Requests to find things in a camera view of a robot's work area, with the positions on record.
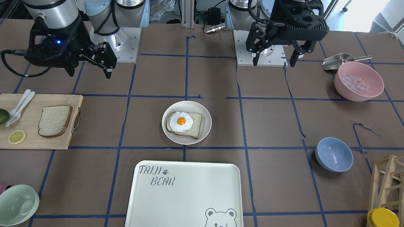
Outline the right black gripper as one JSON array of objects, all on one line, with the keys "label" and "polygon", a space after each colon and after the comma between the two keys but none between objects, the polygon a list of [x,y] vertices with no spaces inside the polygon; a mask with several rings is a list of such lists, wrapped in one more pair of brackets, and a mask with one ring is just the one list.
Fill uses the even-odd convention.
[{"label": "right black gripper", "polygon": [[93,44],[81,16],[68,26],[50,29],[43,16],[35,19],[29,34],[25,59],[34,66],[63,68],[74,76],[79,61],[103,70],[107,79],[116,67],[117,57],[109,43]]}]

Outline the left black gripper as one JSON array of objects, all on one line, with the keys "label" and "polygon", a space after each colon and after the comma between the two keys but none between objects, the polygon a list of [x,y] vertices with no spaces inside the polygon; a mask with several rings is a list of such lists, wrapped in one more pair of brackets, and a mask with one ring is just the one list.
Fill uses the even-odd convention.
[{"label": "left black gripper", "polygon": [[276,0],[270,21],[272,23],[266,26],[265,32],[257,22],[251,24],[248,32],[246,49],[253,55],[254,66],[258,65],[260,54],[272,46],[269,38],[293,40],[290,66],[294,67],[299,56],[313,53],[317,41],[322,40],[330,30],[320,0]]}]

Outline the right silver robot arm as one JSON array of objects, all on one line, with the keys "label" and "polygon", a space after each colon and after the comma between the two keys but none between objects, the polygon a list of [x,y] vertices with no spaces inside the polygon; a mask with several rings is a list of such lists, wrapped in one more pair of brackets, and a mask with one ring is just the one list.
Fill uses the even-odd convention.
[{"label": "right silver robot arm", "polygon": [[109,79],[118,62],[134,63],[139,32],[150,21],[148,0],[85,0],[89,32],[73,0],[24,0],[34,18],[22,52],[34,66],[62,68],[74,76],[79,62],[101,68]]}]

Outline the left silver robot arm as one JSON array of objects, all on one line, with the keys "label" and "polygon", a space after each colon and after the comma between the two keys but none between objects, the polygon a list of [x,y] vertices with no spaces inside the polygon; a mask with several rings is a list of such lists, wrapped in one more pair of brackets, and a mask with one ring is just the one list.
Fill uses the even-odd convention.
[{"label": "left silver robot arm", "polygon": [[249,54],[246,66],[275,66],[270,56],[293,46],[289,66],[294,67],[330,30],[320,0],[228,0],[225,25],[248,32],[241,40]]}]

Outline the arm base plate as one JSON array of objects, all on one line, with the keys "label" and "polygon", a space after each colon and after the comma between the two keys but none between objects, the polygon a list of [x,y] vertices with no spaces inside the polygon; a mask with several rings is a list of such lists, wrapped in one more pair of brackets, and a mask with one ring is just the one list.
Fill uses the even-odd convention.
[{"label": "arm base plate", "polygon": [[[248,31],[234,30],[234,46],[236,51],[236,59],[238,66],[254,66],[253,54],[247,51],[246,41]],[[284,51],[284,46],[273,45],[264,50],[258,59],[258,67],[287,67],[287,58]]]},{"label": "arm base plate", "polygon": [[121,27],[120,30],[109,36],[102,36],[90,30],[93,43],[108,42],[113,49],[118,63],[136,63],[140,44],[141,28]]}]

